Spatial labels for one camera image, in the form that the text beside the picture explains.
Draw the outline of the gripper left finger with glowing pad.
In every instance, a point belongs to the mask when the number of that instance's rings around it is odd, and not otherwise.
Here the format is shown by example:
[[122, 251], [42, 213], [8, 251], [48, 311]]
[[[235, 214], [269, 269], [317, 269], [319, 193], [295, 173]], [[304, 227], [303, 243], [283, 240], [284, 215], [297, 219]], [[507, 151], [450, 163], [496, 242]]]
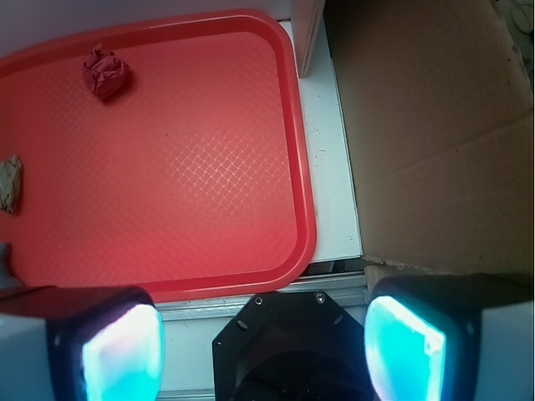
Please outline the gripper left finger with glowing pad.
[[140, 287], [1, 290], [3, 400], [155, 400], [165, 334]]

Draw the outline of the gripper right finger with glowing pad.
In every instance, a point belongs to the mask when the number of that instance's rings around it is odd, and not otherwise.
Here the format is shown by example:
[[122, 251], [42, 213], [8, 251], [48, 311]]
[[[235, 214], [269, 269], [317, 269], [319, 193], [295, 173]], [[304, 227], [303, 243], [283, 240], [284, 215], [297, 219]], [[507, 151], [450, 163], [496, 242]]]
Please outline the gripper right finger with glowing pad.
[[381, 278], [365, 316], [364, 348], [380, 400], [532, 400], [533, 278]]

